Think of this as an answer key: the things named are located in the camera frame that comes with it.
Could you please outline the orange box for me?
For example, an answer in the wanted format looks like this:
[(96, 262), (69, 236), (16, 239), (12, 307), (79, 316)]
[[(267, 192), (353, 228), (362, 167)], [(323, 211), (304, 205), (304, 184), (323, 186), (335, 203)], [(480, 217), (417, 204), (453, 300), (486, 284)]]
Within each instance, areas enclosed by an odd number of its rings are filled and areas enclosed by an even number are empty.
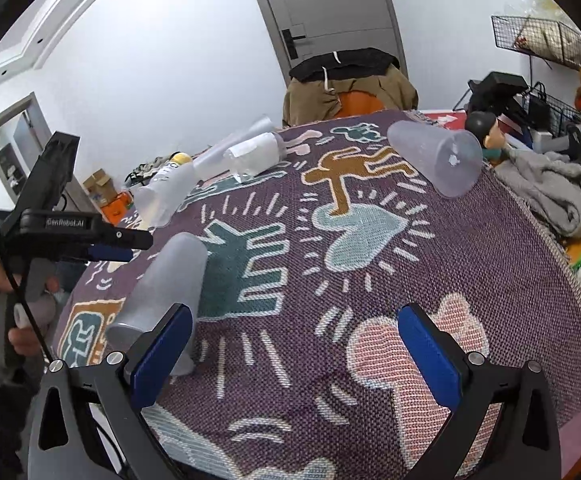
[(102, 207), (102, 213), (109, 223), (116, 226), (124, 218), (132, 205), (132, 195), (129, 192), (121, 192), (107, 205)]

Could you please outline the clear glass with white label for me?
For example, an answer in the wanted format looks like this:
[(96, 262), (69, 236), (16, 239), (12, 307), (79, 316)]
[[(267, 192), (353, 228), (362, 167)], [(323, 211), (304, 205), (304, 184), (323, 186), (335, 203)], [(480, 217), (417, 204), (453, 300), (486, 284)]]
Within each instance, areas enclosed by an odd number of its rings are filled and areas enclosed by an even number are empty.
[(228, 148), (224, 160), (238, 183), (260, 176), (286, 157), (286, 148), (276, 132), (265, 132)]

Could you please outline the grey door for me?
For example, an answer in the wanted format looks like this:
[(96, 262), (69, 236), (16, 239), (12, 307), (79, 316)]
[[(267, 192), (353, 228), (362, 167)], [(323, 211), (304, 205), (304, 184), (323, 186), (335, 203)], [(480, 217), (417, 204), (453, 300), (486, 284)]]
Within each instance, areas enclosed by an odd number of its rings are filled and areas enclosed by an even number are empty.
[[(283, 77), (311, 56), (374, 47), (394, 55), (407, 72), (403, 42), (392, 0), (257, 0)], [(282, 30), (307, 38), (288, 56)]]

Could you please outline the grey towel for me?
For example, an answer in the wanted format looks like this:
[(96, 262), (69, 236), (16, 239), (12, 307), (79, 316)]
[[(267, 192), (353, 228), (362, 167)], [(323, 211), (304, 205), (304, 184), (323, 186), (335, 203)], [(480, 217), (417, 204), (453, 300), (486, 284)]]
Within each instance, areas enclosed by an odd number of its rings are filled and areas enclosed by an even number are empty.
[(505, 148), (495, 176), (553, 230), (581, 238), (581, 165), (555, 152)]

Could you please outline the frosted cup at right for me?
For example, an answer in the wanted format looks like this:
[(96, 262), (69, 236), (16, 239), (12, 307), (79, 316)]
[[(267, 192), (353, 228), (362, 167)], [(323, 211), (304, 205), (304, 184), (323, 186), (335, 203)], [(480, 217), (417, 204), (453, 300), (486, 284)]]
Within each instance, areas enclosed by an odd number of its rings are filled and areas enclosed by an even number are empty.
[(387, 136), (392, 148), (447, 198), (465, 195), (479, 180), (482, 148), (469, 131), (401, 120)]

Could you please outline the patterned purple woven tablecloth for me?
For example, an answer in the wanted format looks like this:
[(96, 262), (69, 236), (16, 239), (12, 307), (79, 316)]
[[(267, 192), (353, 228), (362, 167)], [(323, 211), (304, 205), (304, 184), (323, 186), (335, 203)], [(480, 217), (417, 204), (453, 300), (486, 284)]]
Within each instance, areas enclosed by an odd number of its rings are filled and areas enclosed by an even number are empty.
[(539, 362), (569, 422), (581, 412), (581, 282), (492, 170), (441, 196), (390, 147), (401, 119), (292, 128), (265, 174), (198, 185), (147, 252), (88, 266), (57, 354), (100, 362), (106, 328), (186, 232), (208, 252), (194, 368), (144, 413), (173, 460), (222, 479), (403, 478), (447, 417), (395, 325), (413, 301), (467, 351)]

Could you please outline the cardboard box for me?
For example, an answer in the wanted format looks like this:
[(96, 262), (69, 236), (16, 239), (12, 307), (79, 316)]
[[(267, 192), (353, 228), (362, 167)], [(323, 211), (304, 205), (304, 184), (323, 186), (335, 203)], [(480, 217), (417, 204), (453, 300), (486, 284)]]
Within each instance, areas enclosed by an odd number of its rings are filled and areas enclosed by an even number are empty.
[(82, 182), (82, 186), (98, 207), (109, 205), (118, 195), (112, 177), (104, 169), (94, 171)]

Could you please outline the clear bottle with yellow cap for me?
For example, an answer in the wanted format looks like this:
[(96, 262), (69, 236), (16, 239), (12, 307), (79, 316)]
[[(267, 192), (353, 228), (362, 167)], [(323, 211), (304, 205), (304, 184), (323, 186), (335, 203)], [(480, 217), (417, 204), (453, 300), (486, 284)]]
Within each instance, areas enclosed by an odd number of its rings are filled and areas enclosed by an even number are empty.
[(149, 228), (165, 226), (197, 184), (193, 159), (176, 153), (134, 192), (134, 206)]

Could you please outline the chair with brown jacket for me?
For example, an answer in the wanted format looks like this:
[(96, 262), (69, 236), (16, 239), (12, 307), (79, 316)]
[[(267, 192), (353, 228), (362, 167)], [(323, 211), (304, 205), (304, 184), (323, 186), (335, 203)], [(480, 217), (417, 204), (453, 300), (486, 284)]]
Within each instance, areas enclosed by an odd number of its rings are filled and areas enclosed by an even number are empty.
[(295, 127), (381, 110), (415, 110), (418, 92), (399, 60), (376, 48), (315, 55), (289, 72), (283, 125)]

